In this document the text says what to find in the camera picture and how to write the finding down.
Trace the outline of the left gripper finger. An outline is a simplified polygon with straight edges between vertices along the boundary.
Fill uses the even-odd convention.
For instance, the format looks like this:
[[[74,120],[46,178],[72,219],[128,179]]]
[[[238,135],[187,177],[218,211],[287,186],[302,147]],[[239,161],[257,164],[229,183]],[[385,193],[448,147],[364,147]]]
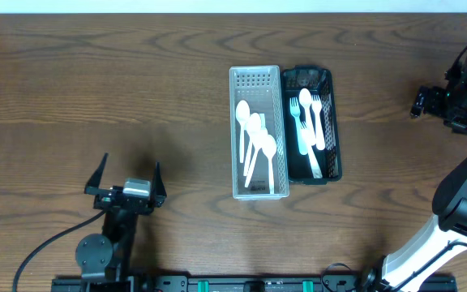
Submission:
[[[167,197],[165,185],[161,178],[161,164],[159,162],[156,163],[152,178],[151,195],[153,199],[165,199]]]
[[[84,187],[85,189],[88,189],[88,188],[98,189],[99,188],[99,186],[101,184],[101,178],[102,178],[102,175],[104,173],[105,164],[106,164],[108,155],[109,154],[107,152],[104,154],[104,156],[101,159],[100,164],[98,165],[96,170],[93,172],[93,174],[91,175],[89,180],[86,182],[85,187]]]

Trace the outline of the white plastic spoon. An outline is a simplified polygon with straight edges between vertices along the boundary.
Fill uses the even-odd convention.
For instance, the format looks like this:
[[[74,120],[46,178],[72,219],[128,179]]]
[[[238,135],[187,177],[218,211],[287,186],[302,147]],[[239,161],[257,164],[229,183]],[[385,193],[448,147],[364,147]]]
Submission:
[[[239,162],[243,163],[245,159],[245,149],[244,149],[244,131],[246,127],[246,123],[251,116],[250,107],[245,100],[240,100],[237,104],[235,110],[235,117],[237,122],[240,126],[240,133],[239,133]]]
[[[273,194],[275,191],[275,183],[272,160],[276,154],[276,141],[271,135],[266,135],[262,150],[263,154],[268,159],[268,188],[269,193]]]
[[[255,140],[255,136],[258,134],[261,128],[261,118],[260,115],[257,113],[251,114],[246,124],[246,133],[249,135],[249,142],[246,150],[246,157],[244,160],[244,169],[243,175],[247,176],[249,166],[251,163],[251,152],[253,148],[253,143]]]
[[[246,181],[245,181],[244,187],[249,187],[249,185],[250,185],[251,178],[252,178],[253,172],[255,170],[255,163],[256,163],[256,160],[257,160],[257,156],[258,156],[259,150],[262,148],[263,140],[264,140],[264,138],[266,137],[267,134],[268,134],[268,130],[266,128],[262,128],[255,135],[254,142],[253,142],[254,152],[253,152],[253,156],[251,158],[250,164],[249,164],[249,169],[248,169],[248,173],[247,173],[247,176],[246,176]]]
[[[299,93],[299,103],[305,111],[306,126],[310,132],[310,137],[312,138],[312,141],[315,141],[315,131],[311,118],[312,97],[311,93],[307,88],[301,89]]]

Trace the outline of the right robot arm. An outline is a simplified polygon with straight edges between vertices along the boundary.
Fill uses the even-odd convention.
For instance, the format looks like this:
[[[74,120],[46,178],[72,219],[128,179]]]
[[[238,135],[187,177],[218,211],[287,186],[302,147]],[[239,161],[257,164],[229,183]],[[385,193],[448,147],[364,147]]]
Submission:
[[[421,87],[410,115],[443,119],[454,132],[467,135],[467,46],[445,73],[445,88]],[[359,291],[445,291],[448,280],[432,274],[467,251],[467,157],[439,184],[427,223],[399,250],[364,273]]]

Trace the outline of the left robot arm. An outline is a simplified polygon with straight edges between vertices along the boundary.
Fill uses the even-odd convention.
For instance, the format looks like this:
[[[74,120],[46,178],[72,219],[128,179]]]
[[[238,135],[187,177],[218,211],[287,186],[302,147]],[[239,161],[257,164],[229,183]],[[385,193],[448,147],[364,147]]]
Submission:
[[[156,163],[150,180],[129,178],[123,186],[100,187],[107,155],[84,186],[94,209],[104,218],[102,231],[79,242],[75,259],[81,268],[82,291],[147,291],[152,281],[130,269],[138,217],[151,215],[167,197]]]

